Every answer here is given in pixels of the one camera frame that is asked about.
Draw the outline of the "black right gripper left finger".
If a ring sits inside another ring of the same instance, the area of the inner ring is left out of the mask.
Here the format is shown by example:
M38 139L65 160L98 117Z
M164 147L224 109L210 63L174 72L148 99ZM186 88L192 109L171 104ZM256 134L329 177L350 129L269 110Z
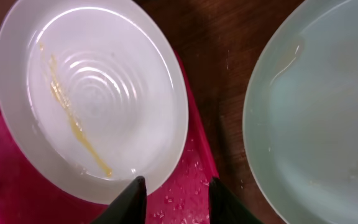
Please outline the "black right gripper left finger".
M136 177L91 224L145 224L145 178Z

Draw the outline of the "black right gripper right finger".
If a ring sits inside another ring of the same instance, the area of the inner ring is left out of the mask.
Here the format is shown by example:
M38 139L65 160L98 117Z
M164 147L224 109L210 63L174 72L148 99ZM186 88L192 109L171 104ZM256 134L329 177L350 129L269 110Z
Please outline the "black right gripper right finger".
M263 224L219 178L212 177L208 190L210 224Z

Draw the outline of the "white round plate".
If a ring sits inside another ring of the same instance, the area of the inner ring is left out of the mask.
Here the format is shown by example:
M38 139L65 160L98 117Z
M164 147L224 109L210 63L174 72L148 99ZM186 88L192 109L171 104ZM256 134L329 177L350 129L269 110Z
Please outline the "white round plate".
M0 29L0 109L47 180L100 204L137 176L159 189L188 132L178 60L134 1L17 1Z

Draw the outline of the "light green plate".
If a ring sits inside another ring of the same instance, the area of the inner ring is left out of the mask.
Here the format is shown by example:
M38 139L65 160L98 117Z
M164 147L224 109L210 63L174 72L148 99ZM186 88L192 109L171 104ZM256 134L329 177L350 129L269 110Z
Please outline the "light green plate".
M247 160L287 223L358 223L358 0L305 1L252 72Z

